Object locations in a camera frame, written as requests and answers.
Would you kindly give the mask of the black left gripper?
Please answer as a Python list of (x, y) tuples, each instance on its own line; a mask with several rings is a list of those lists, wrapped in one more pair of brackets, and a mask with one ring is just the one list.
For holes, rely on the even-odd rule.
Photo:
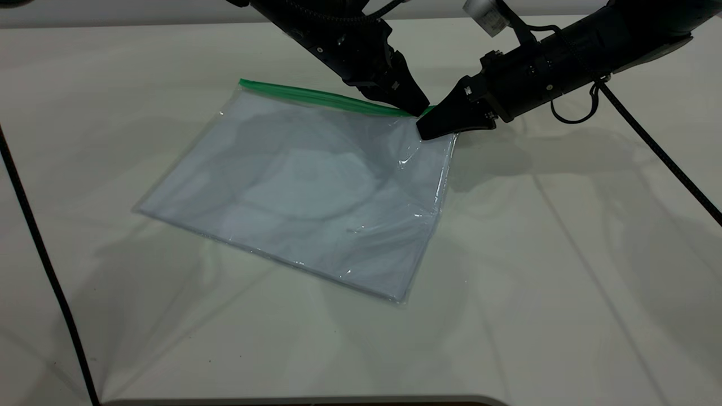
[(430, 101), (413, 79), (403, 54), (389, 45), (391, 33), (384, 21), (338, 29), (332, 71), (367, 99), (420, 117)]

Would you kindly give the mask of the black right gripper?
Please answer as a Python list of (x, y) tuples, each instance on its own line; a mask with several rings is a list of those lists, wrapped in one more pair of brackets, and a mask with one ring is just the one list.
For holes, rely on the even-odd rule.
[[(534, 39), (504, 54), (492, 51), (481, 57), (485, 99), (505, 122), (588, 84), (588, 71), (568, 44), (554, 33)], [(477, 80), (463, 76), (451, 92), (417, 121), (422, 140), (467, 131), (494, 130)]]

